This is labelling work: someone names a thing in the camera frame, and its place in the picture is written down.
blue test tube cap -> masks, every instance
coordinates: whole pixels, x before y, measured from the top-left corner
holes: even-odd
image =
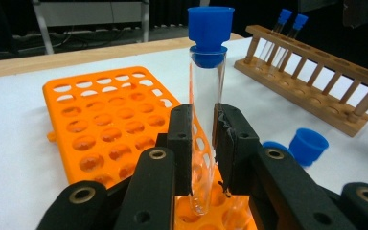
[[[294,28],[297,31],[301,30],[301,28],[303,28],[308,19],[309,18],[307,16],[303,14],[298,14],[297,17],[295,18],[294,25],[292,26],[292,28]]]
[[[279,19],[277,20],[278,23],[284,25],[288,21],[288,19],[291,17],[292,12],[287,9],[282,9],[280,12]]]
[[[199,52],[220,52],[222,42],[229,40],[232,31],[233,8],[189,8],[189,38]]]
[[[327,139],[318,132],[301,127],[297,129],[291,140],[289,150],[301,166],[308,167],[319,158],[329,145]]]

metal screw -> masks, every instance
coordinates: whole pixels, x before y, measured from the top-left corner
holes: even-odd
[[[82,204],[89,201],[95,195],[95,189],[91,187],[81,187],[70,194],[70,202],[74,204]]]
[[[150,158],[153,160],[163,159],[164,157],[166,157],[166,155],[166,152],[160,149],[153,150],[149,153]]]

white table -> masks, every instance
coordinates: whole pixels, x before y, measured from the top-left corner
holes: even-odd
[[[298,127],[323,134],[330,147],[308,168],[319,185],[340,193],[346,183],[368,183],[368,124],[351,138],[236,70],[234,62],[244,58],[249,43],[250,38],[224,44],[228,54],[223,102],[242,111],[262,142],[274,140],[288,145]],[[134,65],[148,68],[178,100],[183,104],[188,101],[188,49],[0,78],[0,229],[35,229],[68,185],[58,148],[46,138],[52,128],[42,85],[52,79]],[[346,87],[344,81],[339,81],[332,93]],[[319,77],[316,85],[324,82]],[[364,94],[366,88],[358,92]],[[348,103],[357,103],[358,99],[354,95]]]

orange test tube rack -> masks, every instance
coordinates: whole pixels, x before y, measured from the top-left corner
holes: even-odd
[[[144,67],[50,80],[43,86],[70,184],[95,180],[106,188],[131,176],[143,150],[166,133],[179,101]],[[196,216],[189,198],[175,204],[175,229],[256,229],[247,196],[226,197],[215,167],[211,211]]]

test tube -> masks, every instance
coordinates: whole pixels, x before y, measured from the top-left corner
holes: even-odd
[[[298,33],[301,31],[301,29],[303,28],[303,26],[306,24],[308,18],[303,15],[303,14],[298,14],[297,17],[295,18],[294,24],[291,28],[291,30],[289,31],[287,38],[288,39],[295,39],[298,36]],[[286,50],[283,47],[280,47],[279,50],[277,51],[276,56],[273,59],[272,65],[268,71],[269,75],[272,75],[274,70],[277,68],[279,69],[280,66],[282,65],[284,59],[286,58],[288,54],[288,50]]]
[[[291,17],[292,12],[287,9],[282,9],[280,12],[279,19],[277,20],[277,23],[274,25],[273,30],[271,31],[272,34],[279,34],[285,24],[287,23],[288,19]],[[264,44],[264,47],[259,54],[258,61],[256,63],[256,68],[260,68],[262,64],[268,60],[268,57],[270,56],[271,52],[273,51],[274,44],[270,41],[266,41]]]
[[[221,100],[227,48],[234,9],[189,8],[190,104],[192,105],[192,194],[190,204],[205,215],[211,202],[215,168],[214,116]]]

